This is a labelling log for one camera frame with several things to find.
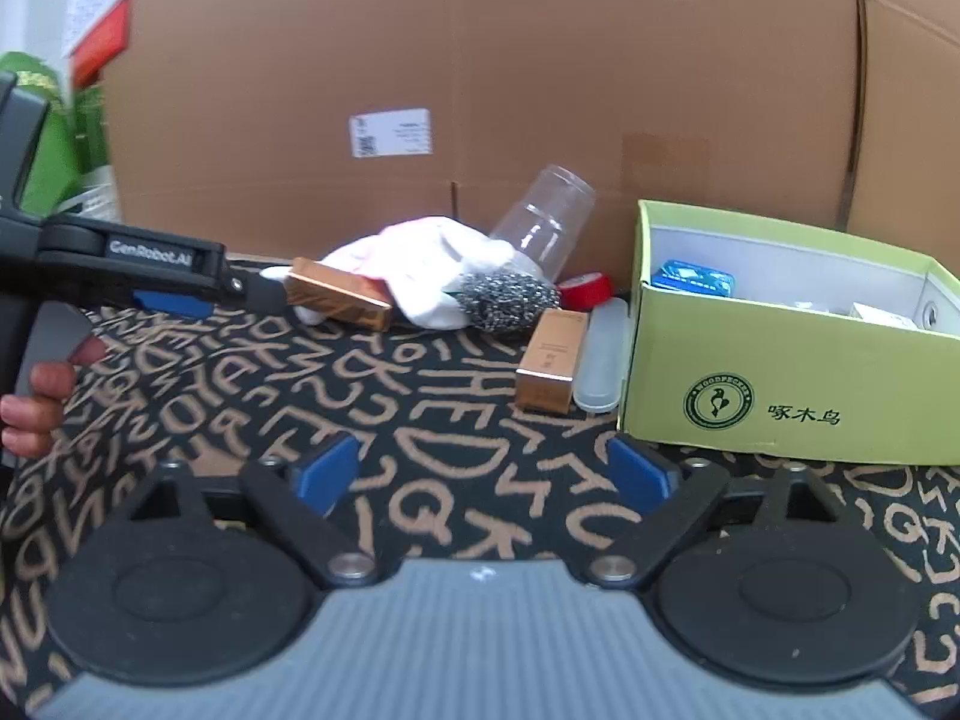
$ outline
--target blue plastic packet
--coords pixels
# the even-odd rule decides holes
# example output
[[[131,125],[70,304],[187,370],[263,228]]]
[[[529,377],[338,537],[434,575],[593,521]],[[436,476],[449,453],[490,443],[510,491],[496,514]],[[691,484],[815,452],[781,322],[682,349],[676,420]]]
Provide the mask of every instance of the blue plastic packet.
[[[680,260],[667,260],[664,266],[650,279],[654,287],[679,293],[716,295],[717,298],[732,298],[736,279],[723,271],[714,271],[702,265],[693,265]]]

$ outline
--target grey ribbed surface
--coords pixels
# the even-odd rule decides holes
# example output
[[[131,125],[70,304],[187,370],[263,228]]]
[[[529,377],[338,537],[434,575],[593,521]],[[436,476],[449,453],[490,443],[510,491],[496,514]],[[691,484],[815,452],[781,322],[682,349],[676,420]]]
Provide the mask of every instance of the grey ribbed surface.
[[[333,593],[292,647],[206,688],[90,675],[40,720],[907,720],[886,683],[794,697],[743,688],[664,642],[631,595],[561,562],[408,560]]]

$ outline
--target cardboard wall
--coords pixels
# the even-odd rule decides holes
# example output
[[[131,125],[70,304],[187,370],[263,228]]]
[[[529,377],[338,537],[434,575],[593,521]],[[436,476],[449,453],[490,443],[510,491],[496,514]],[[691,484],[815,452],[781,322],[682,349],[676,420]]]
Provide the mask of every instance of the cardboard wall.
[[[134,0],[104,91],[130,223],[322,255],[425,214],[488,230],[545,165],[598,191],[568,272],[630,283],[640,196],[837,223],[856,0]],[[426,107],[433,153],[347,120]]]
[[[863,134],[848,229],[960,274],[960,0],[866,0]]]

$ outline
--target green bag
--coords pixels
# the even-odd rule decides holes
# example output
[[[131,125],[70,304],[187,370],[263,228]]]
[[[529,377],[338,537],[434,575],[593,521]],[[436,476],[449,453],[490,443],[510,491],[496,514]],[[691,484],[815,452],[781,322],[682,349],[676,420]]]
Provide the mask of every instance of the green bag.
[[[21,52],[0,56],[0,71],[5,70],[16,74],[20,89],[50,103],[20,206],[28,214],[48,217],[56,206],[78,191],[80,166],[73,127],[53,70]]]

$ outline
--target finger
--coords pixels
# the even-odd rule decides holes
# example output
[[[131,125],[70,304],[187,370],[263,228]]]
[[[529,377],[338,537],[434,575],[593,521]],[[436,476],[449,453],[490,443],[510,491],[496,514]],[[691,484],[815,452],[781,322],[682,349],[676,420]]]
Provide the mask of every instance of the finger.
[[[64,424],[64,406],[45,397],[0,398],[0,418],[8,427],[28,433],[48,433]]]
[[[73,362],[73,365],[93,365],[95,362],[103,360],[106,355],[107,345],[99,338],[90,336],[73,353],[70,362]]]
[[[48,434],[26,433],[16,428],[3,430],[3,446],[21,458],[38,460],[46,455],[53,445],[54,440]]]
[[[38,395],[68,400],[77,386],[77,372],[69,362],[38,362],[30,371],[30,386]]]

